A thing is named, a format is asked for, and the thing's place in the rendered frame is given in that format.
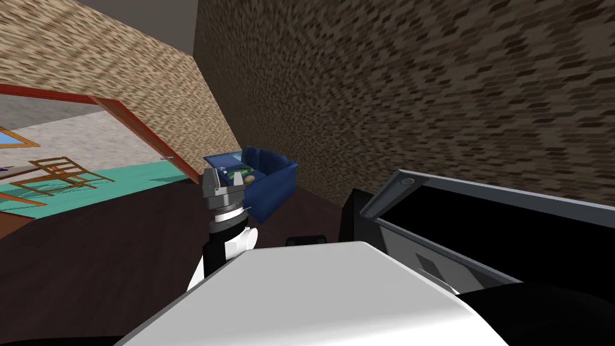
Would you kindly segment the blue sofa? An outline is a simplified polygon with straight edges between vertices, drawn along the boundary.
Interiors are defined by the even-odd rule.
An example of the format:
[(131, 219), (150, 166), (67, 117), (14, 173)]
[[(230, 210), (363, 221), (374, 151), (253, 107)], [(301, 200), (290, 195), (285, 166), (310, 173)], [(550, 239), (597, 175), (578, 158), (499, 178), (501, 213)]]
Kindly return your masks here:
[(298, 163), (281, 154), (246, 146), (241, 152), (205, 156), (204, 160), (227, 185), (233, 184), (235, 171), (255, 178), (246, 187), (244, 206), (259, 224), (270, 218), (295, 191)]

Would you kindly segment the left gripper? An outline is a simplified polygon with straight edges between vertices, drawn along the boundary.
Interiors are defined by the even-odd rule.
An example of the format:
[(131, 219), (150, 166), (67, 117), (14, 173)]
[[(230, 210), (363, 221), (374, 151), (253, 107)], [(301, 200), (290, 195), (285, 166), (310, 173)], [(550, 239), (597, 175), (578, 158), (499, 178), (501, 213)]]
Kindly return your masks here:
[(201, 186), (203, 197), (210, 210), (228, 207), (244, 201), (246, 186), (241, 172), (234, 173), (232, 186), (221, 187), (217, 171), (214, 168), (205, 169)]

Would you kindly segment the orange framed blue picture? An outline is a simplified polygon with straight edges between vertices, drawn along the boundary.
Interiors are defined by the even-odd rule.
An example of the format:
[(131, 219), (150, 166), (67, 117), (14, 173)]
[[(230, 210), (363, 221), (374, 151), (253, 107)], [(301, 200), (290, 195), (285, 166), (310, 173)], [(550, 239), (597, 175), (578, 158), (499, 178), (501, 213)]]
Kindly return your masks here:
[(40, 147), (17, 133), (11, 132), (3, 127), (0, 127), (0, 148), (31, 148)]

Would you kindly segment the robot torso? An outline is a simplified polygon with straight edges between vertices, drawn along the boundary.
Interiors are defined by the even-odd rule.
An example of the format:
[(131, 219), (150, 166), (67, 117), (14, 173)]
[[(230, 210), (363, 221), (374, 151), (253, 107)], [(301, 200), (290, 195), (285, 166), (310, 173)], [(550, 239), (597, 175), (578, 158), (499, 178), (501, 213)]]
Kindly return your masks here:
[(362, 241), (239, 254), (116, 346), (508, 346), (457, 292)]

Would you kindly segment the wooden chair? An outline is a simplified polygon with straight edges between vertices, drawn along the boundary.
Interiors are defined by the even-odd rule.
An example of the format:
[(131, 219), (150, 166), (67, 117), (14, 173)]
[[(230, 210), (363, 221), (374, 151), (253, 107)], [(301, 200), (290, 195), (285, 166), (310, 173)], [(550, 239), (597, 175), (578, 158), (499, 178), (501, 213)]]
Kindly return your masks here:
[[(46, 175), (11, 182), (11, 185), (15, 185), (19, 188), (23, 188), (43, 195), (53, 196), (52, 192), (71, 189), (74, 187), (90, 187), (92, 189), (96, 189), (94, 185), (90, 184), (90, 182), (93, 181), (108, 180), (114, 182), (114, 180), (110, 178), (104, 177), (102, 175), (93, 173), (85, 169), (84, 167), (73, 161), (71, 158), (66, 156), (29, 161), (29, 163), (32, 166), (36, 167), (37, 170), (43, 171)], [(29, 184), (32, 183), (41, 183), (53, 180), (62, 181), (63, 183), (65, 183), (65, 185), (50, 190), (40, 190), (37, 188), (35, 189), (33, 187), (29, 187)]]

